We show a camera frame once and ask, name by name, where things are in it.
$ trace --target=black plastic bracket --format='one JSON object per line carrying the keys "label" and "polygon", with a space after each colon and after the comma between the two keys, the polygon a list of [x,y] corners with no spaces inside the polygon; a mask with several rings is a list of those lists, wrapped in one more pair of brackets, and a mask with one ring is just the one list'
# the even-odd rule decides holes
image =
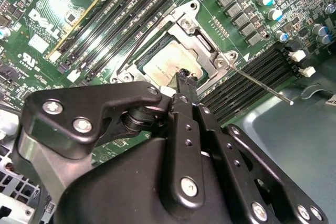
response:
{"label": "black plastic bracket", "polygon": [[[26,99],[21,122],[25,132],[40,143],[64,157],[81,159],[92,152],[99,138],[109,142],[112,136],[131,134],[126,128],[115,132],[120,130],[116,125],[122,113],[157,105],[161,99],[161,93],[147,82],[39,91]],[[62,112],[47,113],[43,104],[48,101],[61,104]],[[78,132],[73,126],[76,119],[88,120],[92,129]]]}

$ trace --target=screw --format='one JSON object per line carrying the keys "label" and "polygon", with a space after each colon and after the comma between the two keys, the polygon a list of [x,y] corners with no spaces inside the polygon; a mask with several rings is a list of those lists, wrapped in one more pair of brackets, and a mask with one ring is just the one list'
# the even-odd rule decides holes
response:
{"label": "screw", "polygon": [[306,219],[306,220],[310,220],[310,216],[309,216],[309,213],[308,211],[306,210],[306,208],[304,208],[303,206],[301,205],[298,205],[298,210],[299,210],[299,213],[301,214],[301,216]]}
{"label": "screw", "polygon": [[336,6],[334,4],[329,4],[326,6],[325,10],[326,14],[332,14],[336,11]]}
{"label": "screw", "polygon": [[88,133],[92,130],[92,124],[90,123],[89,120],[84,118],[78,118],[74,120],[72,125],[75,128],[75,130],[80,133]]}
{"label": "screw", "polygon": [[203,110],[204,110],[205,114],[210,114],[211,113],[210,110],[207,107],[203,107]]}
{"label": "screw", "polygon": [[190,29],[191,26],[192,26],[192,23],[189,20],[187,20],[187,19],[184,18],[183,20],[181,20],[181,26],[184,29]]}
{"label": "screw", "polygon": [[196,184],[189,178],[181,179],[182,191],[187,194],[189,197],[195,197],[197,194]]}
{"label": "screw", "polygon": [[316,218],[322,220],[322,216],[320,215],[319,211],[315,207],[310,207],[310,211],[315,215]]}
{"label": "screw", "polygon": [[185,97],[185,96],[181,96],[180,99],[181,99],[182,102],[184,102],[184,103],[188,103],[188,99],[187,99],[187,97]]}
{"label": "screw", "polygon": [[151,94],[158,94],[157,90],[154,87],[149,87],[147,88],[147,90],[151,93]]}
{"label": "screw", "polygon": [[42,108],[45,112],[51,115],[60,114],[63,111],[63,107],[59,102],[48,101],[42,105]]}
{"label": "screw", "polygon": [[261,204],[259,204],[258,202],[253,202],[252,210],[259,220],[261,221],[267,220],[267,213]]}
{"label": "screw", "polygon": [[236,127],[232,127],[231,129],[235,134],[237,134],[237,135],[240,134],[239,130]]}

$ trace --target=metal rod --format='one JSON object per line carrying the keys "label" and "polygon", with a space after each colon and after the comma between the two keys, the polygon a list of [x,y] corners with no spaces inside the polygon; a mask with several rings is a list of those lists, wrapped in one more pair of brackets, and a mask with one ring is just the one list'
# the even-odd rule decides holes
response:
{"label": "metal rod", "polygon": [[233,66],[232,64],[229,65],[233,70],[235,70],[237,73],[241,74],[242,76],[244,76],[245,78],[249,79],[250,81],[254,82],[255,84],[261,86],[263,89],[265,89],[266,91],[270,92],[271,94],[273,94],[274,96],[276,96],[277,98],[287,102],[289,105],[293,105],[294,102],[290,99],[288,99],[287,97],[285,97],[284,95],[278,93],[277,91],[275,91],[274,89],[271,89],[269,86],[263,84],[262,82],[258,81],[257,79],[253,78],[252,76],[248,75],[247,73],[241,71],[240,69],[236,68],[235,66]]}

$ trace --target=motherboard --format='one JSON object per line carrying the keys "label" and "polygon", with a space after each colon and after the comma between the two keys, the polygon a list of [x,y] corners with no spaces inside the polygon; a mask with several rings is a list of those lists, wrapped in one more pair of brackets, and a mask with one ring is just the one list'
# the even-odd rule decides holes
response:
{"label": "motherboard", "polygon": [[[0,99],[144,80],[166,86],[181,68],[220,124],[267,92],[308,78],[335,51],[336,0],[0,0]],[[96,149],[97,163],[149,138]]]}

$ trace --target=label sticker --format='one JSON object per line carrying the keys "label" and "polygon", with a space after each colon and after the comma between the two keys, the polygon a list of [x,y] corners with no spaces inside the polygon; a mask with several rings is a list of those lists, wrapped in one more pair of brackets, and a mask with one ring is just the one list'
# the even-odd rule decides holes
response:
{"label": "label sticker", "polygon": [[336,106],[336,94],[334,94],[327,102],[327,105]]}
{"label": "label sticker", "polygon": [[31,40],[29,41],[28,45],[35,48],[37,51],[39,51],[41,54],[44,53],[44,51],[49,47],[49,43],[46,42],[44,39],[42,39],[40,36],[35,34]]}

